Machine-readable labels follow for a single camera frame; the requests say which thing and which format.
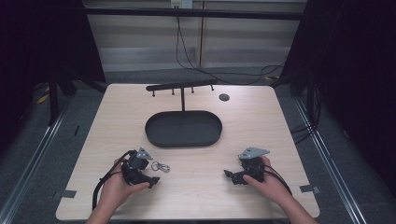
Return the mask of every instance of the electrical cable on wall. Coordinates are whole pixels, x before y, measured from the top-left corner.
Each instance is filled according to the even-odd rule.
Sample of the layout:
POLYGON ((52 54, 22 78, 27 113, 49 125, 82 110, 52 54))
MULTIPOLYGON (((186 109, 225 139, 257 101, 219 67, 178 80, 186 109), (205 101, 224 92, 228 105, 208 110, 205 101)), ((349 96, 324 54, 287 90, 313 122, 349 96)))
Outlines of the electrical cable on wall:
POLYGON ((180 28, 180 19, 179 19, 179 17, 177 17, 177 47, 176 47, 176 51, 177 51, 177 52, 176 52, 177 63, 178 63, 182 68, 189 69, 189 70, 195 70, 195 71, 200 72, 200 73, 203 73, 203 74, 205 74, 205 75, 209 75, 209 76, 215 78, 215 79, 218 80, 218 81, 222 81, 222 82, 224 82, 224 83, 231 84, 231 85, 251 85, 251 84, 254 84, 254 83, 256 83, 256 82, 259 82, 259 81, 262 79, 263 76, 269 75, 269 74, 275 72, 277 69, 283 67, 283 64, 284 64, 284 63, 281 63, 281 64, 275 64, 275 65, 267 65, 267 66, 264 66, 259 74, 230 73, 230 72, 207 72, 207 71, 205 71, 205 70, 203 70, 203 69, 196 68, 196 67, 191 63, 191 60, 190 60, 189 55, 188 55, 188 53, 187 53, 186 44, 185 44, 185 42, 184 42, 184 37, 183 37, 183 34, 182 34, 182 32, 181 32, 181 28, 180 28), (187 66, 183 65, 183 64, 180 62, 179 58, 178 58, 178 45, 179 45, 179 39, 181 39, 181 42, 182 42, 182 45, 183 45, 183 49, 184 49, 184 53, 185 53, 185 55, 186 55, 186 58, 187 58, 187 61, 188 61, 189 65, 190 65, 190 67, 187 67, 187 66), (264 73, 264 70, 265 70, 265 69, 271 68, 271 67, 274 67, 274 68, 273 68, 272 70, 270 70, 270 71, 264 73), (215 75, 238 75, 238 76, 257 77, 257 78, 256 78, 255 80, 249 81, 249 82, 247 82, 247 83, 232 83, 232 82, 230 82, 230 81, 227 81, 227 80, 224 80, 224 79, 222 79, 222 78, 216 77, 215 75))

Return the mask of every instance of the black pole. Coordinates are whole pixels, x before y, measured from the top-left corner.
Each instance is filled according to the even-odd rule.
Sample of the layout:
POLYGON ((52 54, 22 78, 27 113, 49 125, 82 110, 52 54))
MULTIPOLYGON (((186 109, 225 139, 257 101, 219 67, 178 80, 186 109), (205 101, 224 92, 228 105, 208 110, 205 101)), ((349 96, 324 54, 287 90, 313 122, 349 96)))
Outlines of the black pole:
POLYGON ((180 92, 181 92, 181 111, 186 111, 186 104, 184 101, 184 88, 180 88, 180 92))

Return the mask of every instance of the table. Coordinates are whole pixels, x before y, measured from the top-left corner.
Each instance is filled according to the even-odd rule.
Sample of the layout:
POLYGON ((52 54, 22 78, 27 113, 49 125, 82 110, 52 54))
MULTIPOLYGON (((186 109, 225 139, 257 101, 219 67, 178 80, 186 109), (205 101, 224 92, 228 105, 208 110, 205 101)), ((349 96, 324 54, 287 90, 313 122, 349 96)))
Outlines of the table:
POLYGON ((319 214, 304 167, 293 143, 275 92, 270 87, 214 86, 185 90, 186 110, 207 110, 222 122, 217 143, 200 148, 158 148, 145 134, 146 121, 162 111, 180 110, 180 92, 146 91, 147 85, 112 84, 107 88, 73 174, 66 187, 76 190, 75 198, 62 198, 56 217, 60 220, 87 219, 92 193, 113 161, 131 149, 144 147, 154 161, 171 167, 159 176, 152 189, 132 195, 114 219, 125 220, 209 220, 274 219, 286 217, 275 204, 251 186, 234 185, 223 170, 242 171, 237 155, 247 147, 271 150, 274 168, 289 184, 294 197, 313 217, 319 214), (230 100, 223 102, 219 95, 230 100))

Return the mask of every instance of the cable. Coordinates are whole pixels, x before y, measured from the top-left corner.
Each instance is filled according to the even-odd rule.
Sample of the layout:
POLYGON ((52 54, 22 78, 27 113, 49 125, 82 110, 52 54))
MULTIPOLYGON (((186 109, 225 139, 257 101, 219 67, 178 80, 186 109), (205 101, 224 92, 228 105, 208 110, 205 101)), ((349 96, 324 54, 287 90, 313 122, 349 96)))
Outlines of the cable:
POLYGON ((289 187, 289 185, 286 183, 285 179, 283 179, 283 177, 282 177, 274 168, 272 168, 272 166, 269 166, 269 165, 265 165, 265 164, 264 164, 264 167, 270 168, 270 169, 271 169, 272 171, 274 171, 275 173, 266 171, 265 169, 262 170, 262 169, 259 169, 259 168, 257 168, 257 167, 253 167, 253 166, 249 166, 248 169, 260 171, 260 172, 263 172, 263 173, 266 173, 266 174, 268 174, 268 175, 271 175, 271 176, 275 177, 275 178, 286 188, 286 190, 290 193, 290 195, 293 195, 293 194, 291 193, 290 187, 289 187))
POLYGON ((205 70, 203 70, 203 69, 196 68, 196 67, 191 63, 191 60, 190 60, 189 55, 188 55, 188 53, 187 53, 186 45, 185 45, 185 42, 184 42, 184 37, 183 37, 183 34, 182 34, 182 32, 181 32, 181 28, 180 28, 180 19, 179 19, 179 17, 177 17, 177 47, 176 47, 176 51, 177 51, 177 52, 176 52, 176 54, 177 54, 177 63, 178 63, 182 68, 189 69, 189 70, 195 70, 195 71, 197 71, 197 72, 200 72, 200 73, 203 73, 203 74, 205 74, 205 75, 211 76, 211 77, 215 78, 215 79, 218 80, 218 81, 222 81, 222 82, 224 82, 224 83, 231 84, 231 85, 251 85, 251 84, 254 84, 254 83, 260 81, 260 80, 262 79, 263 76, 268 75, 268 74, 271 74, 271 73, 275 72, 275 70, 277 70, 278 68, 283 67, 283 64, 284 64, 284 63, 281 63, 281 64, 276 64, 276 65, 267 65, 267 66, 264 66, 264 68, 261 70, 261 72, 260 72, 258 75, 257 75, 257 74, 246 74, 246 73, 231 73, 231 72, 226 72, 226 73, 224 73, 224 72, 215 72, 215 73, 213 73, 213 72, 212 72, 212 73, 210 73, 210 72, 207 72, 207 71, 205 71, 205 70), (181 42, 182 42, 182 44, 183 44, 184 53, 185 53, 185 55, 186 55, 186 58, 187 58, 187 61, 189 62, 190 67, 187 67, 187 66, 183 65, 183 64, 180 62, 179 58, 178 58, 178 45, 179 45, 179 39, 181 39, 181 42), (263 71, 264 71, 265 69, 269 68, 269 67, 274 67, 274 69, 272 69, 272 70, 269 71, 269 72, 264 73, 263 71), (238 76, 248 76, 248 77, 257 77, 257 78, 256 78, 255 80, 253 80, 253 81, 248 82, 248 83, 232 83, 232 82, 230 82, 230 81, 226 81, 226 80, 224 80, 224 79, 222 79, 222 78, 216 77, 215 74, 217 74, 217 75, 220 75, 220 74, 223 74, 223 75, 238 75, 238 76))
POLYGON ((319 120, 320 120, 321 105, 322 105, 323 97, 319 93, 318 87, 315 87, 314 94, 315 94, 315 102, 314 103, 315 103, 316 110, 314 111, 313 120, 312 120, 311 124, 306 126, 306 122, 305 122, 304 124, 301 124, 301 125, 297 126, 296 128, 290 130, 290 133, 300 133, 302 131, 307 132, 307 133, 304 133, 304 134, 300 134, 300 135, 298 135, 296 137, 293 137, 295 145, 297 145, 297 144, 301 143, 302 141, 304 141, 318 127, 319 120))
POLYGON ((99 193, 99 189, 105 184, 105 182, 114 174, 118 174, 120 172, 116 172, 114 174, 111 174, 113 172, 113 170, 120 164, 120 162, 122 162, 122 160, 126 157, 126 155, 131 155, 132 154, 132 150, 129 150, 127 152, 125 152, 125 154, 123 154, 117 161, 116 163, 114 163, 113 167, 111 167, 111 169, 105 174, 105 176, 103 176, 103 178, 99 179, 99 183, 96 185, 95 190, 93 191, 93 195, 92 195, 92 210, 95 209, 96 204, 97 204, 97 200, 98 200, 98 193, 99 193))

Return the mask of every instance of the black hook rack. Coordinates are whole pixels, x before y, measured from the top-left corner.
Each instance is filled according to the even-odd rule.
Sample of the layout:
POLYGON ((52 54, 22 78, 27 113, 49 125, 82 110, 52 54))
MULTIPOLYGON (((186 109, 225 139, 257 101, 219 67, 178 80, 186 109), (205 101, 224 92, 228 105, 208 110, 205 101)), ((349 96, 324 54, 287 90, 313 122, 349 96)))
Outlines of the black hook rack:
POLYGON ((203 81, 193 81, 193 82, 180 82, 180 83, 173 83, 173 84, 161 84, 161 85, 152 85, 152 86, 147 86, 146 90, 147 91, 152 91, 152 96, 155 97, 155 91, 166 91, 166 90, 172 90, 172 95, 175 95, 175 89, 180 89, 181 93, 181 110, 186 111, 186 103, 185 103, 185 98, 184 98, 184 88, 191 88, 191 93, 194 93, 194 87, 199 87, 199 86, 209 86, 211 87, 211 90, 213 91, 213 85, 218 83, 216 79, 209 79, 209 80, 203 80, 203 81))

